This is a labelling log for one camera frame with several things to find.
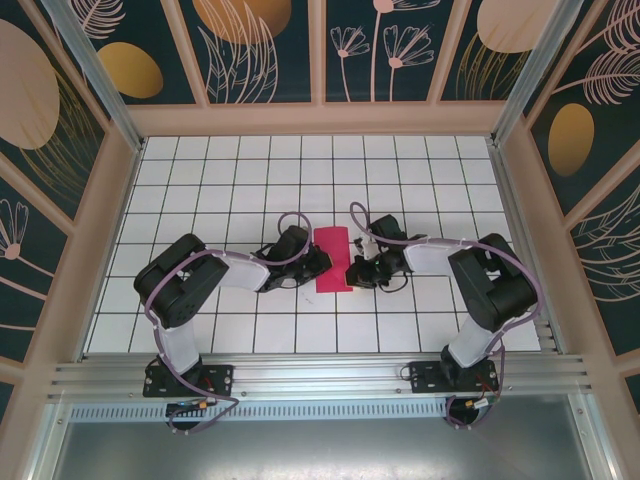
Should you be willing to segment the pink paper sheet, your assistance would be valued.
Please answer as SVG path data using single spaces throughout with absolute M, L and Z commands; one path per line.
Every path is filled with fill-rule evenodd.
M 314 229 L 314 244 L 329 255 L 331 268 L 316 279 L 319 294 L 351 292 L 346 282 L 350 266 L 348 228 L 345 226 L 319 227 Z

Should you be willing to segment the grey metal sheet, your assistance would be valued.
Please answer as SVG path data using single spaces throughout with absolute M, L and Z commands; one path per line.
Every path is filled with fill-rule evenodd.
M 33 480 L 623 480 L 567 395 L 504 399 L 469 430 L 437 417 L 226 419 L 178 436 L 78 412 L 59 407 Z

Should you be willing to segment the long aluminium mounting rail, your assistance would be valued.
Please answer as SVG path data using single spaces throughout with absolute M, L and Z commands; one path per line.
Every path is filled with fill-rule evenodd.
M 232 394 L 241 400 L 319 400 L 407 397 L 405 365 L 432 361 L 436 353 L 209 354 L 206 364 L 234 368 Z M 96 354 L 55 366 L 46 394 L 51 401 L 120 402 L 142 398 L 148 354 Z M 569 394 L 591 391 L 579 355 L 509 353 L 506 395 Z

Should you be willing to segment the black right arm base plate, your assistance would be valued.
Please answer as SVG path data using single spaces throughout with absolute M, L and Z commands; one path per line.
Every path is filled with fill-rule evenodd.
M 455 368 L 452 373 L 447 373 L 440 361 L 415 361 L 408 367 L 413 393 L 480 393 L 483 387 L 490 391 L 499 388 L 495 363 L 489 359 L 466 369 Z

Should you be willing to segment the aluminium side rail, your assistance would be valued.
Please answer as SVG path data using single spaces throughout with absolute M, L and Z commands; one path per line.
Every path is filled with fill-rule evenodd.
M 520 198 L 516 191 L 516 183 L 509 171 L 506 157 L 502 153 L 500 146 L 491 137 L 486 137 L 487 148 L 492 161 L 497 183 L 507 212 L 508 224 L 513 234 L 515 251 L 519 258 L 524 261 L 532 272 L 536 275 L 541 285 L 544 306 L 541 314 L 534 320 L 536 332 L 540 340 L 543 353 L 565 354 L 565 342 L 558 329 L 557 318 L 554 308 L 549 300 L 544 274 L 537 257 L 536 248 L 530 229 L 527 225 L 524 210 Z

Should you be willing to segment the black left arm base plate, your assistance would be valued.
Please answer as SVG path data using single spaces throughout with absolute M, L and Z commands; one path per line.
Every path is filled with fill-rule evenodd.
M 233 369 L 232 365 L 196 364 L 182 378 L 191 385 L 205 390 L 208 395 L 230 396 Z M 145 369 L 142 395 L 145 398 L 178 398 L 196 396 L 197 393 L 177 380 L 166 365 L 157 363 Z

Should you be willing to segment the dark floral wall panel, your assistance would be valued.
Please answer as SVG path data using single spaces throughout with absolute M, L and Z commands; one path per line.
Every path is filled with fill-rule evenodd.
M 331 103 L 425 101 L 454 0 L 327 0 Z
M 161 0 L 69 0 L 127 105 L 195 102 Z
M 557 0 L 471 0 L 441 99 L 507 99 L 556 4 Z
M 309 0 L 178 0 L 210 104 L 309 103 Z
M 640 186 L 611 193 L 571 236 L 614 354 L 640 349 Z
M 0 358 L 23 363 L 67 235 L 0 178 Z
M 640 0 L 607 0 L 531 134 L 563 213 L 640 140 Z
M 20 4 L 0 5 L 0 154 L 73 220 L 104 136 Z

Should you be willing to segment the aluminium corner post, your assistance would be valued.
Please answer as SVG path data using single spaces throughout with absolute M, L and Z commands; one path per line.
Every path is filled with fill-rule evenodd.
M 583 3 L 584 0 L 558 0 L 491 132 L 493 148 L 499 149 L 502 146 L 521 118 L 527 103 L 576 22 Z
M 84 69 L 89 82 L 95 88 L 127 144 L 138 154 L 141 150 L 143 137 L 129 115 L 127 106 L 103 67 L 92 43 L 77 22 L 71 7 L 66 0 L 41 0 L 41 2 L 53 24 L 59 29 L 74 58 Z

